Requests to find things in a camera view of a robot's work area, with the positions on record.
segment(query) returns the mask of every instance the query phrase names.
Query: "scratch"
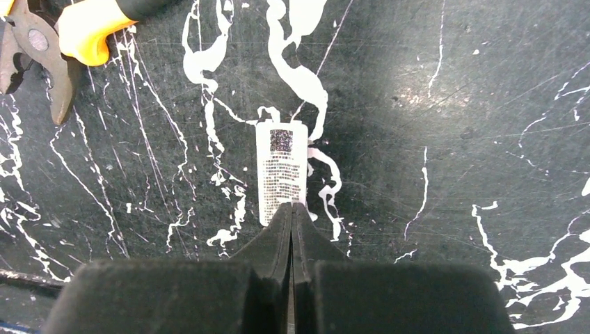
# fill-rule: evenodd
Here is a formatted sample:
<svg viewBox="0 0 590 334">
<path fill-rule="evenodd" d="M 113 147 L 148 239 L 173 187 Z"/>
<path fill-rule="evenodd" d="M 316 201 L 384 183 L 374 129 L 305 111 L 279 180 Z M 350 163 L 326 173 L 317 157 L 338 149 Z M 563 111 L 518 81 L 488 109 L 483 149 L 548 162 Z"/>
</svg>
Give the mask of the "scratch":
<svg viewBox="0 0 590 334">
<path fill-rule="evenodd" d="M 410 227 L 410 224 L 415 222 L 419 217 L 420 214 L 422 213 L 422 211 L 424 211 L 424 207 L 426 207 L 426 201 L 428 200 L 428 169 L 426 169 L 426 162 L 428 161 L 426 155 L 428 154 L 428 147 L 424 148 L 424 166 L 422 167 L 422 173 L 424 174 L 424 199 L 422 200 L 422 206 L 420 207 L 420 209 L 418 210 L 418 212 L 416 213 L 416 216 L 414 217 L 414 219 L 412 219 L 411 221 L 409 221 L 406 224 L 406 229 L 404 230 L 404 240 L 408 240 L 408 228 Z"/>
<path fill-rule="evenodd" d="M 525 137 L 525 134 L 529 131 L 529 129 L 535 125 L 536 123 L 539 122 L 543 122 L 544 120 L 547 119 L 547 113 L 549 111 L 544 112 L 541 116 L 541 118 L 539 118 L 538 120 L 533 121 L 531 124 L 529 124 L 524 130 L 523 132 L 520 133 L 520 138 L 518 139 L 518 147 L 523 148 L 523 139 Z"/>
<path fill-rule="evenodd" d="M 90 240 L 88 240 L 88 237 L 86 236 L 86 234 L 84 232 L 82 232 L 82 235 L 84 236 L 84 239 L 86 240 L 86 243 L 88 244 L 88 261 L 92 262 L 92 246 L 90 245 Z"/>
<path fill-rule="evenodd" d="M 155 157 L 154 151 L 152 150 L 152 145 L 150 144 L 150 141 L 148 139 L 148 134 L 145 131 L 145 127 L 143 125 L 143 118 L 141 116 L 141 112 L 140 112 L 140 108 L 139 108 L 139 100 L 138 100 L 138 94 L 137 94 L 137 87 L 135 84 L 135 74 L 139 75 L 139 77 L 141 79 L 143 79 L 143 76 L 141 75 L 140 72 L 138 72 L 138 66 L 136 66 L 135 70 L 133 68 L 131 68 L 131 63 L 135 63 L 137 60 L 132 58 L 132 53 L 134 53 L 134 49 L 135 49 L 135 44 L 133 43 L 129 43 L 127 41 L 127 35 L 126 35 L 126 31 L 124 31 L 123 33 L 123 38 L 125 40 L 125 45 L 122 45 L 121 43 L 118 44 L 117 50 L 120 52 L 122 49 L 127 50 L 127 59 L 129 62 L 129 71 L 131 72 L 131 83 L 129 84 L 128 82 L 128 90 L 130 91 L 130 87 L 133 87 L 133 92 L 134 92 L 134 97 L 132 98 L 133 101 L 133 110 L 136 114 L 136 117 L 139 121 L 139 128 L 141 130 L 141 134 L 143 136 L 143 142 L 145 144 L 145 147 L 147 149 L 147 155 L 150 159 L 150 164 L 152 166 L 152 170 L 154 171 L 154 175 L 156 177 L 156 184 L 158 185 L 158 190 L 160 193 L 160 196 L 162 198 L 162 201 L 164 202 L 164 206 L 166 207 L 166 211 L 168 212 L 168 215 L 172 216 L 172 214 L 170 213 L 170 210 L 168 208 L 168 202 L 166 201 L 166 197 L 164 196 L 164 191 L 162 190 L 162 185 L 160 183 L 160 180 L 158 178 L 158 175 L 160 176 L 160 178 L 162 177 L 162 174 L 160 172 L 160 169 L 158 167 L 158 161 Z"/>
<path fill-rule="evenodd" d="M 115 219 L 111 215 L 110 211 L 104 206 L 104 204 L 102 204 L 102 202 L 100 202 L 98 200 L 98 198 L 96 197 L 96 195 L 92 191 L 90 191 L 90 189 L 84 184 L 84 182 L 82 182 L 82 180 L 80 180 L 80 178 L 78 177 L 78 175 L 76 175 L 72 171 L 72 169 L 70 169 L 70 167 L 68 166 L 67 162 L 65 162 L 65 158 L 63 157 L 63 155 L 61 155 L 60 152 L 58 152 L 57 149 L 55 148 L 55 141 L 59 139 L 59 136 L 60 136 L 61 132 L 63 131 L 63 128 L 64 128 L 64 126 L 60 127 L 59 130 L 55 133 L 53 139 L 50 140 L 50 142 L 49 142 L 49 146 L 54 151 L 54 153 L 58 156 L 58 158 L 60 159 L 62 165 L 65 167 L 65 169 L 68 171 L 68 173 L 71 174 L 71 176 L 73 176 L 74 179 L 76 179 L 76 181 L 82 186 L 82 188 L 100 206 L 100 208 L 102 209 L 102 211 L 104 212 L 104 214 L 106 215 L 106 217 L 110 220 L 111 226 L 113 226 L 115 224 Z M 119 243 L 116 240 L 115 240 L 115 243 L 121 248 L 121 250 L 124 249 L 121 245 L 119 245 Z"/>
<path fill-rule="evenodd" d="M 319 74 L 319 71 L 324 66 L 324 63 L 326 62 L 326 59 L 328 58 L 328 55 L 330 54 L 330 50 L 332 49 L 332 46 L 334 45 L 334 42 L 336 41 L 336 37 L 338 37 L 338 33 L 340 32 L 340 29 L 342 28 L 342 24 L 344 23 L 344 19 L 346 19 L 346 16 L 349 14 L 349 10 L 350 10 L 350 7 L 353 2 L 354 2 L 354 0 L 350 0 L 348 6 L 346 7 L 346 10 L 344 11 L 344 14 L 342 15 L 342 19 L 340 19 L 340 23 L 338 24 L 338 28 L 336 29 L 336 32 L 334 32 L 334 36 L 332 37 L 332 40 L 330 41 L 330 44 L 328 45 L 326 53 L 324 54 L 324 58 L 321 60 L 321 63 L 319 64 L 319 67 L 317 68 L 317 71 L 315 72 L 316 75 Z"/>
<path fill-rule="evenodd" d="M 109 232 L 109 239 L 113 240 L 119 246 L 119 249 L 123 252 L 123 255 L 125 255 L 125 257 L 129 258 L 129 252 L 127 251 L 127 246 L 125 245 L 125 241 L 124 241 L 125 239 L 123 238 L 123 234 L 121 233 L 119 225 L 118 225 L 116 219 L 114 218 L 115 215 L 113 213 L 113 205 L 111 204 L 109 197 L 106 195 L 106 187 L 104 186 L 104 177 L 100 173 L 100 168 L 96 164 L 96 161 L 94 160 L 94 157 L 92 154 L 92 150 L 90 149 L 90 146 L 88 144 L 88 137 L 86 136 L 86 126 L 84 125 L 84 121 L 80 118 L 78 113 L 74 112 L 74 114 L 76 116 L 76 121 L 78 122 L 78 125 L 80 127 L 80 133 L 81 133 L 82 138 L 84 140 L 84 145 L 88 149 L 88 158 L 90 158 L 90 161 L 94 165 L 94 170 L 95 170 L 95 173 L 97 174 L 98 183 L 100 184 L 100 187 L 102 189 L 102 195 L 104 197 L 104 201 L 106 202 L 106 205 L 109 206 L 109 212 L 110 212 L 111 218 L 112 218 L 111 219 L 111 229 L 112 230 Z M 117 238 L 113 237 L 113 234 L 115 232 L 117 232 Z"/>
<path fill-rule="evenodd" d="M 74 260 L 74 261 L 78 262 L 79 264 L 84 264 L 84 262 L 82 262 L 82 261 L 78 260 L 78 259 L 77 259 L 77 258 L 75 258 L 73 255 L 70 255 L 70 254 L 68 254 L 67 256 L 68 256 L 70 259 L 72 259 L 72 260 Z"/>
<path fill-rule="evenodd" d="M 147 239 L 146 239 L 146 238 L 145 238 L 143 235 L 141 235 L 141 234 L 139 234 L 139 233 L 137 233 L 137 232 L 135 232 L 135 231 L 133 231 L 133 233 L 135 233 L 135 234 L 136 234 L 138 237 L 140 237 L 140 238 L 141 238 L 143 241 L 145 241 L 145 242 L 147 242 L 147 243 L 149 243 L 149 242 L 150 242 L 150 241 L 149 241 L 149 240 L 147 240 Z"/>
<path fill-rule="evenodd" d="M 131 38 L 137 48 L 137 41 L 135 41 L 135 37 L 132 36 Z M 161 101 L 160 96 L 156 93 L 156 91 L 153 87 L 152 79 L 150 78 L 150 73 L 148 72 L 148 69 L 146 68 L 145 63 L 143 62 L 143 59 L 141 58 L 141 54 L 139 52 L 137 52 L 137 54 L 139 55 L 139 61 L 141 62 L 142 66 L 143 66 L 143 70 L 145 71 L 145 74 L 147 77 L 147 82 L 144 81 L 144 83 L 146 84 L 147 88 L 150 90 L 150 92 L 152 93 L 152 95 L 154 96 L 156 101 L 158 102 L 158 105 L 160 106 L 160 108 L 166 114 L 166 118 L 168 119 L 170 126 L 175 131 L 175 135 L 183 147 L 184 160 L 181 164 L 177 165 L 178 172 L 176 173 L 176 175 L 174 177 L 180 176 L 182 179 L 184 179 L 184 181 L 191 188 L 191 191 L 193 193 L 193 201 L 194 201 L 197 198 L 197 195 L 195 193 L 195 187 L 192 184 L 192 182 L 190 181 L 190 179 L 184 174 L 184 167 L 189 163 L 189 156 L 188 156 L 189 144 L 186 142 L 186 139 L 184 137 L 184 133 L 180 130 L 180 128 L 178 127 L 178 124 L 173 120 L 170 112 L 168 111 L 168 108 L 166 108 L 166 106 L 164 106 L 164 103 Z"/>
<path fill-rule="evenodd" d="M 445 26 L 445 4 L 447 3 L 447 0 L 442 0 L 442 11 L 440 13 L 440 33 L 439 33 L 439 37 L 438 37 L 438 64 L 436 66 L 436 71 L 434 72 L 433 76 L 430 78 L 430 82 L 428 83 L 428 97 L 430 98 L 431 96 L 431 88 L 432 85 L 434 84 L 434 80 L 436 79 L 436 77 L 438 76 L 438 73 L 440 71 L 440 66 L 443 65 L 443 27 Z"/>
<path fill-rule="evenodd" d="M 93 92 L 96 93 L 96 87 L 94 87 L 94 79 L 92 77 L 92 72 L 90 71 L 90 67 L 86 66 L 86 69 L 88 69 L 88 77 L 90 77 L 90 84 L 92 84 Z"/>
<path fill-rule="evenodd" d="M 10 269 L 13 270 L 14 268 L 12 266 L 9 265 L 9 263 L 4 259 L 4 257 L 2 257 L 2 254 L 0 254 L 0 260 L 2 260 L 2 262 L 4 262 L 4 264 Z"/>
</svg>

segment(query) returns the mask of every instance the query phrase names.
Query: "white paint splatter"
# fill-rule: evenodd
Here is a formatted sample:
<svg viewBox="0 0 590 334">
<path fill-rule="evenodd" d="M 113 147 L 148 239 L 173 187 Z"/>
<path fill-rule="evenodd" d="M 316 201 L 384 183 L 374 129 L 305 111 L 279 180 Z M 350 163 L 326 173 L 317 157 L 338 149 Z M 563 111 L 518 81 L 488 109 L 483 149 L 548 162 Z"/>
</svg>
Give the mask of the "white paint splatter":
<svg viewBox="0 0 590 334">
<path fill-rule="evenodd" d="M 586 185 L 582 189 L 582 196 L 587 196 L 590 193 L 590 179 L 586 181 Z"/>
<path fill-rule="evenodd" d="M 579 240 L 590 244 L 590 229 L 579 234 L 571 232 L 572 225 L 580 218 L 590 213 L 590 209 L 582 212 L 579 216 L 576 216 L 569 222 L 566 234 L 556 240 L 549 251 L 549 255 L 544 257 L 531 257 L 525 260 L 502 260 L 502 263 L 500 264 L 498 263 L 499 260 L 497 258 L 498 252 L 490 244 L 488 235 L 486 234 L 482 223 L 482 217 L 478 214 L 480 208 L 482 210 L 497 209 L 497 202 L 494 202 L 489 207 L 480 207 L 474 204 L 472 206 L 471 216 L 476 218 L 482 243 L 491 253 L 490 267 L 496 270 L 500 275 L 500 279 L 496 282 L 498 289 L 503 290 L 505 287 L 508 287 L 509 289 L 517 292 L 515 298 L 508 300 L 506 307 L 509 308 L 515 303 L 519 303 L 525 307 L 528 307 L 529 304 L 537 297 L 542 296 L 541 298 L 546 300 L 547 294 L 556 294 L 557 292 L 560 293 L 559 303 L 553 310 L 561 310 L 561 306 L 566 304 L 563 312 L 560 315 L 556 315 L 557 318 L 554 320 L 544 321 L 538 324 L 524 324 L 517 322 L 513 324 L 514 328 L 518 330 L 528 327 L 537 327 L 546 324 L 555 324 L 570 319 L 580 309 L 580 304 L 582 302 L 581 298 L 590 298 L 590 283 L 586 282 L 583 277 L 577 275 L 572 269 L 574 264 L 590 262 L 590 246 L 581 253 L 572 256 L 569 260 L 562 263 L 560 267 L 564 270 L 565 277 L 554 283 L 546 285 L 545 287 L 541 287 L 538 283 L 526 277 L 525 274 L 529 271 L 533 271 L 537 268 L 545 266 L 548 263 L 554 262 L 557 258 L 555 255 L 556 248 L 563 240 L 569 237 L 577 237 Z M 565 289 L 570 292 L 570 298 L 567 301 L 563 301 L 561 299 L 564 296 Z M 520 316 L 520 313 L 511 315 L 511 317 L 514 319 L 520 319 Z"/>
<path fill-rule="evenodd" d="M 317 148 L 308 148 L 308 157 L 310 159 L 316 159 L 320 162 L 325 163 L 330 167 L 330 181 L 334 181 L 334 186 L 326 184 L 318 193 L 318 196 L 324 202 L 324 211 L 330 221 L 332 222 L 332 241 L 338 241 L 338 237 L 342 231 L 341 223 L 344 217 L 340 217 L 338 214 L 338 208 L 335 205 L 336 193 L 342 188 L 342 180 L 340 179 L 340 169 L 334 160 L 328 157 L 325 153 Z M 335 210 L 335 214 L 330 212 L 332 207 Z"/>
<path fill-rule="evenodd" d="M 440 67 L 443 65 L 443 28 L 445 26 L 445 4 L 447 0 L 442 0 L 442 10 L 440 12 L 440 30 L 438 33 L 438 64 L 436 66 L 436 71 L 430 78 L 428 82 L 428 97 L 431 97 L 431 88 L 434 84 L 434 80 L 438 77 L 438 73 L 440 72 Z"/>
<path fill-rule="evenodd" d="M 16 101 L 15 98 L 10 95 L 10 98 L 12 100 L 12 104 L 11 105 L 7 105 L 5 104 L 4 101 L 2 101 L 2 105 L 6 106 L 9 110 L 10 110 L 10 115 L 12 116 L 12 120 L 10 122 L 6 122 L 4 120 L 4 118 L 2 116 L 0 116 L 0 129 L 4 130 L 5 134 L 6 134 L 6 140 L 3 141 L 4 143 L 8 144 L 8 155 L 3 155 L 3 153 L 0 153 L 0 177 L 1 179 L 4 180 L 8 180 L 9 178 L 13 178 L 16 183 L 18 184 L 18 187 L 20 188 L 21 191 L 23 191 L 24 193 L 27 194 L 27 196 L 29 197 L 30 200 L 32 200 L 32 196 L 31 194 L 25 190 L 24 185 L 23 185 L 23 180 L 22 180 L 22 176 L 20 174 L 20 168 L 23 166 L 22 163 L 22 158 L 20 155 L 20 151 L 19 151 L 19 147 L 17 145 L 17 142 L 22 138 L 22 135 L 24 134 L 24 131 L 22 130 L 22 128 L 20 127 L 21 125 L 21 119 L 19 117 L 19 109 L 16 107 Z M 11 161 L 12 163 L 12 168 L 6 170 L 4 169 L 5 166 L 8 166 L 8 164 L 4 164 L 6 161 Z M 0 201 L 1 202 L 9 202 L 10 198 L 6 197 L 7 195 L 4 193 L 4 191 L 2 189 L 0 189 Z M 55 260 L 54 258 L 52 258 L 51 256 L 49 256 L 47 254 L 47 250 L 41 246 L 41 244 L 39 244 L 37 242 L 37 240 L 35 240 L 24 228 L 24 223 L 25 222 L 34 222 L 34 223 L 38 223 L 41 220 L 41 215 L 37 212 L 37 205 L 31 206 L 28 205 L 22 201 L 16 201 L 14 203 L 18 209 L 22 208 L 25 209 L 32 217 L 28 218 L 28 214 L 27 216 L 22 215 L 22 214 L 18 214 L 16 211 L 14 211 L 13 209 L 11 209 L 10 207 L 4 207 L 2 210 L 0 210 L 0 219 L 1 221 L 6 225 L 6 227 L 8 229 L 11 229 L 13 226 L 24 236 L 25 240 L 27 240 L 27 242 L 29 243 L 29 245 L 31 246 L 31 248 L 33 249 L 33 251 L 35 252 L 36 256 L 31 257 L 32 259 L 39 261 L 39 263 L 41 263 L 41 265 L 43 266 L 43 271 L 47 274 L 49 274 L 53 279 L 55 280 L 60 280 L 63 282 L 69 281 L 70 277 L 67 276 L 65 278 L 61 278 L 59 276 L 57 276 L 57 274 L 55 274 L 53 272 L 53 270 L 51 269 L 51 264 L 56 264 L 62 268 L 64 268 L 70 275 L 72 275 L 70 269 L 65 266 L 64 264 L 62 264 L 61 262 L 59 262 L 58 260 Z M 0 224 L 0 230 L 5 232 L 6 234 L 10 235 L 11 237 L 15 238 L 16 236 L 12 233 L 10 233 L 8 230 L 6 230 L 2 224 Z"/>
<path fill-rule="evenodd" d="M 412 258 L 412 256 L 414 256 L 414 253 L 416 253 L 417 248 L 415 250 L 412 250 L 409 253 L 403 254 L 402 256 L 398 257 L 397 259 L 395 259 L 395 261 L 393 262 L 393 264 L 396 264 L 399 260 L 404 259 L 406 257 L 410 257 L 410 259 Z"/>
<path fill-rule="evenodd" d="M 189 209 L 189 211 L 186 213 L 186 221 L 185 222 L 182 223 L 183 214 L 180 214 L 178 216 L 178 220 L 176 221 L 176 223 L 172 223 L 172 224 L 168 225 L 168 236 L 166 237 L 166 246 L 168 247 L 168 249 L 166 250 L 167 253 L 169 253 L 172 250 L 172 246 L 170 245 L 170 240 L 172 238 L 173 230 L 178 229 L 178 227 L 186 226 L 191 221 L 192 216 L 195 216 L 195 209 L 191 207 Z"/>
<path fill-rule="evenodd" d="M 579 73 L 581 73 L 582 71 L 584 71 L 589 65 L 590 65 L 590 62 L 586 63 L 584 66 L 582 66 L 581 68 L 576 70 L 575 73 L 571 76 L 570 81 L 573 80 L 574 78 L 576 78 L 577 75 Z M 559 100 L 559 98 L 561 98 L 562 96 L 569 95 L 572 93 L 572 92 L 569 92 L 569 93 L 566 93 L 565 95 L 561 94 L 566 89 L 566 87 L 570 84 L 570 81 L 567 81 L 566 83 L 564 83 L 564 85 L 557 91 L 557 94 L 555 95 L 555 97 L 553 97 L 554 101 Z"/>
<path fill-rule="evenodd" d="M 234 187 L 234 195 L 239 198 L 234 210 L 234 225 L 230 227 L 232 231 L 241 230 L 241 224 L 246 216 L 246 190 L 240 186 Z"/>
<path fill-rule="evenodd" d="M 238 239 L 238 235 L 236 233 L 233 233 L 231 231 L 225 230 L 225 229 L 221 229 L 219 231 L 217 231 L 217 234 L 215 235 L 215 237 L 212 237 L 210 239 L 207 240 L 207 245 L 208 246 L 213 246 L 215 241 L 219 240 L 219 245 L 223 248 L 225 248 L 225 243 Z"/>
<path fill-rule="evenodd" d="M 424 175 L 424 196 L 422 198 L 422 206 L 420 207 L 420 209 L 418 210 L 418 212 L 416 212 L 416 216 L 414 216 L 414 219 L 412 219 L 411 221 L 409 221 L 406 224 L 406 228 L 404 229 L 404 240 L 408 240 L 408 229 L 410 227 L 410 224 L 415 222 L 419 217 L 420 214 L 422 213 L 422 211 L 424 211 L 424 207 L 426 207 L 426 201 L 428 200 L 428 170 L 426 169 L 426 162 L 428 161 L 428 147 L 424 148 L 424 165 L 422 167 L 422 174 Z"/>
</svg>

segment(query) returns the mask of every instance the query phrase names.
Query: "black tabletop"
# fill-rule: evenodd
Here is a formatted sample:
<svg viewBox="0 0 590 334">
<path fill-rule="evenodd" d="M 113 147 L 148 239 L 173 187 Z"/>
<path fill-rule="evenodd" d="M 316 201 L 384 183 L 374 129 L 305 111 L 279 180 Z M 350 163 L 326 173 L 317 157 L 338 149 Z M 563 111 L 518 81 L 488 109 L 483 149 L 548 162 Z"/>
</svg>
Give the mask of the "black tabletop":
<svg viewBox="0 0 590 334">
<path fill-rule="evenodd" d="M 253 125 L 278 113 L 314 137 L 308 207 L 350 258 L 477 265 L 521 333 L 583 333 L 589 13 L 178 1 L 109 39 L 63 126 L 40 66 L 0 97 L 0 269 L 67 281 L 99 258 L 231 256 L 262 229 Z M 1 320 L 33 328 L 52 303 L 0 297 Z"/>
</svg>

